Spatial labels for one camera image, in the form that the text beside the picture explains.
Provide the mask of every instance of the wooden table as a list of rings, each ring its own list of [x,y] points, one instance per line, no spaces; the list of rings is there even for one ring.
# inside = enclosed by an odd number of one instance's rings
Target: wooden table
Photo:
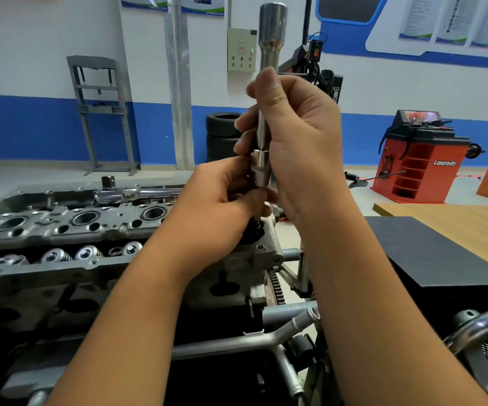
[[[488,261],[488,205],[374,204],[384,217],[414,217]]]

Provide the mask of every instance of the left hand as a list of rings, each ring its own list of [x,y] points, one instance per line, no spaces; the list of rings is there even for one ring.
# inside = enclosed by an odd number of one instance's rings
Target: left hand
[[[249,158],[237,156],[195,168],[173,209],[147,242],[171,263],[186,284],[202,269],[229,254],[251,217],[270,215],[272,189],[251,189]]]

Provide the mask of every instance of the electrical box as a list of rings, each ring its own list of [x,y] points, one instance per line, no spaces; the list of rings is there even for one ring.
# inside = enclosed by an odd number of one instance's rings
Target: electrical box
[[[257,30],[227,28],[227,72],[255,72]]]

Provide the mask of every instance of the forearm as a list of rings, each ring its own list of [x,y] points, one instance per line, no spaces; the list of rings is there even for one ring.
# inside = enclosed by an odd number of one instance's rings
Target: forearm
[[[183,287],[156,249],[125,270],[48,406],[163,404]]]
[[[348,191],[302,228],[336,377],[352,405],[488,405],[405,290]]]

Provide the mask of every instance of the floor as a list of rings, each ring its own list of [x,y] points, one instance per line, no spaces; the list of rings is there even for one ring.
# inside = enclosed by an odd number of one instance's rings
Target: floor
[[[5,196],[11,190],[20,185],[29,184],[52,184],[65,182],[99,182],[102,175],[106,173],[93,173],[85,176],[84,170],[76,168],[56,168],[56,167],[29,167],[21,165],[0,164],[0,197]],[[348,170],[348,172],[357,174],[361,177],[373,177],[376,173],[372,169]],[[464,171],[459,175],[478,174],[478,171]],[[187,171],[139,171],[134,177],[129,177],[126,173],[113,173],[117,183],[126,180],[143,179],[143,178],[170,178],[174,179],[175,184],[184,182],[190,172]],[[446,202],[448,204],[485,204],[488,205],[488,198],[476,195],[480,180],[475,177],[458,177],[449,192]],[[367,188],[353,188],[351,190],[353,197],[362,211],[363,215],[377,215],[372,211],[373,204],[377,202],[390,202],[387,198],[382,197],[376,192]],[[300,236],[296,228],[290,222],[280,222],[276,225],[276,232],[282,248],[300,247]],[[298,262],[288,263],[291,270],[297,271]],[[302,301],[296,293],[290,290],[289,286],[281,280],[283,293],[287,303]],[[315,328],[309,327],[305,332],[309,333],[314,339],[316,335]],[[306,371],[302,371],[300,376],[304,379]]]

